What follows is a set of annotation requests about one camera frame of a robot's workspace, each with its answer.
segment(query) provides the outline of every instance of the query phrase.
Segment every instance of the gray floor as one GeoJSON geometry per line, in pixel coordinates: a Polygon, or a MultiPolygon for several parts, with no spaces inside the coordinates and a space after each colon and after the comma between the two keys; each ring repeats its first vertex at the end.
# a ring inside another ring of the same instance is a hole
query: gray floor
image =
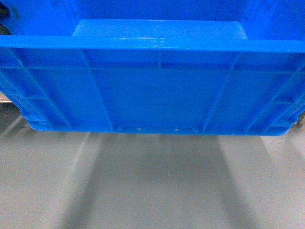
{"type": "Polygon", "coordinates": [[[304,228],[305,132],[37,132],[0,108],[0,228],[304,228]]]}

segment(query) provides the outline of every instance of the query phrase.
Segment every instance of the floor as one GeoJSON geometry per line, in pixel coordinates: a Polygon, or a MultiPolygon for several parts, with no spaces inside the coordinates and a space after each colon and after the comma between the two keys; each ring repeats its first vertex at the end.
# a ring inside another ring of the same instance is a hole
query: floor
{"type": "Polygon", "coordinates": [[[38,132],[0,107],[0,228],[301,229],[305,128],[280,137],[38,132]]]}

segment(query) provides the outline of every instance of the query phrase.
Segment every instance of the blue plastic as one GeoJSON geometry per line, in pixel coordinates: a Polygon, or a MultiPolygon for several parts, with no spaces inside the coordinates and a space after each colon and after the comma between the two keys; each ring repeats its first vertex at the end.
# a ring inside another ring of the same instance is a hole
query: blue plastic
{"type": "Polygon", "coordinates": [[[304,0],[1,0],[0,91],[32,128],[281,135],[305,110],[304,0]]]}

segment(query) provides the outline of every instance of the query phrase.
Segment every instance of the blue plastic crate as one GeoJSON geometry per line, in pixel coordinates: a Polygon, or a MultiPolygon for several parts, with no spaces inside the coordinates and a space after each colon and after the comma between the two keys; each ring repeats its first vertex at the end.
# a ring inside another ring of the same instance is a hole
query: blue plastic crate
{"type": "Polygon", "coordinates": [[[32,128],[281,135],[305,110],[304,0],[1,0],[0,91],[32,128]]]}

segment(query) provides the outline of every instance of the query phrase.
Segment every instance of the plastic crate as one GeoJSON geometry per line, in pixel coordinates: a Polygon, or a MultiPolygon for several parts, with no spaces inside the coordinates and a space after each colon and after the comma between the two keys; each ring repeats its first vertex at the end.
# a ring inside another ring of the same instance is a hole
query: plastic crate
{"type": "Polygon", "coordinates": [[[280,135],[305,110],[304,0],[2,0],[0,91],[32,128],[280,135]]]}

